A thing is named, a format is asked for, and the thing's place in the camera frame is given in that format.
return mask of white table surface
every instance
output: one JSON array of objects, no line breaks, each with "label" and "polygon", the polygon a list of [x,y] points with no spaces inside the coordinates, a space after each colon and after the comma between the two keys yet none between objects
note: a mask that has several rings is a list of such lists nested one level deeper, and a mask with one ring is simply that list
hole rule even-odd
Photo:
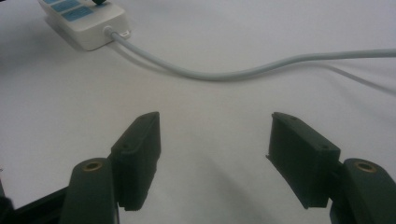
[{"label": "white table surface", "polygon": [[[396,48],[396,2],[114,0],[142,49],[199,71],[234,71],[301,53]],[[296,116],[396,178],[395,59],[301,63],[235,82],[172,75],[116,43],[76,46],[37,1],[0,3],[0,167],[15,207],[67,186],[159,111],[163,153],[148,198],[121,223],[330,223],[304,210],[265,159],[275,111]]]}]

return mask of screw hole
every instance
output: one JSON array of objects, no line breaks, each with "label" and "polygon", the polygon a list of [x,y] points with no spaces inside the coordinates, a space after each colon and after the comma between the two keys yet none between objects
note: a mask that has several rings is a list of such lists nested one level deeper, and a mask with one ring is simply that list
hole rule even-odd
[{"label": "screw hole", "polygon": [[355,165],[362,171],[367,172],[367,173],[375,173],[376,172],[376,168],[367,162],[364,161],[357,161],[355,162]]}]

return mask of power strip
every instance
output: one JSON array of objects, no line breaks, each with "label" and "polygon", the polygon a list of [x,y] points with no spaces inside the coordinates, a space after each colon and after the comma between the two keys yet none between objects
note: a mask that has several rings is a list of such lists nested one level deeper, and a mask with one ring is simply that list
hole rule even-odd
[{"label": "power strip", "polygon": [[38,3],[85,50],[98,49],[112,41],[104,34],[107,26],[123,38],[131,36],[124,9],[111,2],[96,5],[92,0],[38,0]]}]

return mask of white cable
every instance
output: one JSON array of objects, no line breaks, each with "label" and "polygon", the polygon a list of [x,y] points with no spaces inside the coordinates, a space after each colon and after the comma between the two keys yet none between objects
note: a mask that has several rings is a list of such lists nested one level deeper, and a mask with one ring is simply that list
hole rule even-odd
[{"label": "white cable", "polygon": [[111,27],[105,28],[105,34],[110,38],[114,39],[125,48],[134,52],[142,58],[145,58],[152,63],[155,63],[167,70],[182,75],[183,77],[190,77],[200,80],[207,81],[226,81],[240,78],[248,78],[257,76],[289,64],[302,63],[309,61],[322,61],[322,60],[340,60],[340,59],[359,59],[359,58],[395,58],[396,49],[369,49],[369,50],[356,50],[356,51],[343,51],[333,53],[313,53],[313,54],[301,54],[293,57],[289,57],[283,60],[279,60],[273,63],[268,63],[259,67],[250,68],[247,70],[228,72],[228,73],[202,73],[191,71],[171,63],[168,63],[162,59],[159,59],[152,54],[143,51],[137,46],[126,41],[122,36],[115,32]]}]

